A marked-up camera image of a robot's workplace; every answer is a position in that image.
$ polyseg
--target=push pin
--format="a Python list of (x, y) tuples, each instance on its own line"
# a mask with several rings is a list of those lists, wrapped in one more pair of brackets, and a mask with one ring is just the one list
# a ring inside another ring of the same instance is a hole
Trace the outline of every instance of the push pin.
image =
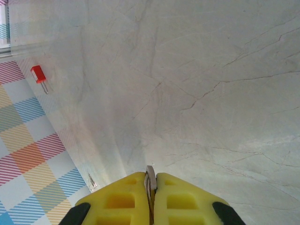
[(45, 85), (45, 82), (44, 82), (46, 80), (46, 77), (45, 77), (45, 75), (42, 71), (41, 66), (40, 65), (34, 66), (34, 67), (31, 68), (30, 71), (31, 71), (36, 83), (40, 83), (42, 85), (43, 89), (44, 89), (44, 92), (46, 94), (49, 94), (48, 89), (47, 89), (47, 87)]

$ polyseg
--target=rectangular hole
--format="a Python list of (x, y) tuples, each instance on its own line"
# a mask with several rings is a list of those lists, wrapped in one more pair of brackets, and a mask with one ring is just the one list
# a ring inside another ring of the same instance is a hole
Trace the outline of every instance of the rectangular hole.
[(136, 184), (136, 180), (127, 180), (126, 184), (134, 185), (134, 184)]
[(96, 225), (130, 225), (131, 217), (100, 217)]
[(167, 209), (196, 210), (197, 204), (190, 194), (175, 194), (167, 197)]
[(169, 217), (169, 225), (205, 225), (205, 222), (200, 217)]
[(176, 185), (176, 184), (171, 180), (166, 180), (165, 185), (170, 186), (170, 185)]
[(108, 197), (106, 209), (130, 209), (135, 207), (135, 197), (130, 193), (112, 194)]

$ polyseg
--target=checkered tablecloth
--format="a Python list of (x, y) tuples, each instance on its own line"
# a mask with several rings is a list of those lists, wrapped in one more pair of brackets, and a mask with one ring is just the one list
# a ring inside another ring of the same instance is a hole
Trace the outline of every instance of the checkered tablecloth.
[(89, 193), (18, 65), (0, 64), (0, 225), (58, 224)]

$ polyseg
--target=metal pin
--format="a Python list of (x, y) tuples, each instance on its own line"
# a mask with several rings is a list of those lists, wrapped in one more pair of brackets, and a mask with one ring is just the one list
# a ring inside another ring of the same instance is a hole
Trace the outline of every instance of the metal pin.
[(41, 82), (41, 85), (42, 85), (42, 87), (43, 87), (43, 89), (44, 89), (44, 92), (45, 92), (46, 94), (49, 94), (49, 91), (48, 91), (47, 86), (46, 86), (46, 84), (45, 84), (44, 81)]
[(97, 187), (97, 184), (94, 182), (94, 180), (92, 179), (92, 177), (91, 177), (91, 175), (89, 174), (89, 179), (90, 179), (90, 183), (92, 184), (92, 186), (94, 187), (93, 189), (92, 189), (92, 191), (93, 190), (95, 190), (96, 189), (96, 187)]

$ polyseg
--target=marble veining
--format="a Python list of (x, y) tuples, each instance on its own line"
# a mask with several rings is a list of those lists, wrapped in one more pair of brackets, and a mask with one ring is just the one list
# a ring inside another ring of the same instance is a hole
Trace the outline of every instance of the marble veining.
[(48, 96), (27, 80), (88, 184), (153, 165), (226, 199), (247, 224), (299, 223), (299, 1), (71, 5), (46, 17), (51, 37), (12, 40), (46, 46), (19, 64), (45, 71)]

